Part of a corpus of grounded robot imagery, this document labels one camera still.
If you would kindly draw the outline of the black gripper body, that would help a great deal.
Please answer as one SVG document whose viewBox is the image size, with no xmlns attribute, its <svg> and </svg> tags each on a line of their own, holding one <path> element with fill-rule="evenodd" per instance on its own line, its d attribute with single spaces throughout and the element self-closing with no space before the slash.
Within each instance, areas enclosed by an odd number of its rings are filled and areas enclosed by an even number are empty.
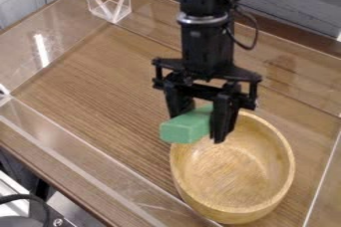
<svg viewBox="0 0 341 227">
<path fill-rule="evenodd" d="M 181 88 L 193 99 L 214 101 L 218 94 L 240 99 L 240 108 L 254 110 L 261 76 L 234 63 L 234 25 L 184 26 L 182 58 L 154 58 L 154 88 Z"/>
</svg>

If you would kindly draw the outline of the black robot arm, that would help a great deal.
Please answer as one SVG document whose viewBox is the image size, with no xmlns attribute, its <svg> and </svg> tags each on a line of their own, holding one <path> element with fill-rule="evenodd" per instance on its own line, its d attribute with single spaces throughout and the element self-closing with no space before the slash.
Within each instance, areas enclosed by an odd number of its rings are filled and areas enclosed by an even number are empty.
<svg viewBox="0 0 341 227">
<path fill-rule="evenodd" d="M 233 132 L 238 112 L 253 110 L 261 76 L 234 63 L 234 16 L 240 0 L 178 0 L 181 52 L 178 59 L 156 58 L 154 88 L 165 92 L 170 120 L 161 124 L 168 143 L 217 143 Z"/>
</svg>

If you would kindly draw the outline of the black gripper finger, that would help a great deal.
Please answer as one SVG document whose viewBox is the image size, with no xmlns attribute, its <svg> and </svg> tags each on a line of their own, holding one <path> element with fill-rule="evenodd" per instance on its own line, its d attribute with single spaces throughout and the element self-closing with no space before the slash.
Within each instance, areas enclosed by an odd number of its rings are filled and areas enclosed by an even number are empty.
<svg viewBox="0 0 341 227">
<path fill-rule="evenodd" d="M 213 101 L 210 114 L 210 138 L 222 143 L 234 130 L 240 111 L 240 99 L 226 94 L 218 94 Z"/>
<path fill-rule="evenodd" d="M 165 94 L 170 117 L 177 117 L 182 114 L 186 114 L 194 109 L 194 99 L 181 88 L 173 85 L 168 85 L 165 88 Z"/>
</svg>

